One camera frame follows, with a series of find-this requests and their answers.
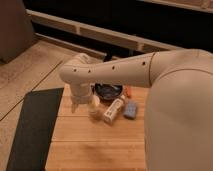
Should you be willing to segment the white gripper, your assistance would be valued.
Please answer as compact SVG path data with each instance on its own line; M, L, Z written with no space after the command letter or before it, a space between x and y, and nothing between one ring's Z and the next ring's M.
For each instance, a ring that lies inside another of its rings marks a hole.
M71 84L71 112L75 113L78 108L78 104L86 104L91 101L93 107L97 107L100 104L100 99L98 96L94 95L92 98L92 90L89 84Z

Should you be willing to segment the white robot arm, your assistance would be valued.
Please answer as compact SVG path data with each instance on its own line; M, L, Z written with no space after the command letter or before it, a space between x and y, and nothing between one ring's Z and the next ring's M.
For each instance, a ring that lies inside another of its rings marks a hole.
M148 88L147 171L213 171L213 53L160 51L96 64L78 54L60 77L75 106L92 100L92 83Z

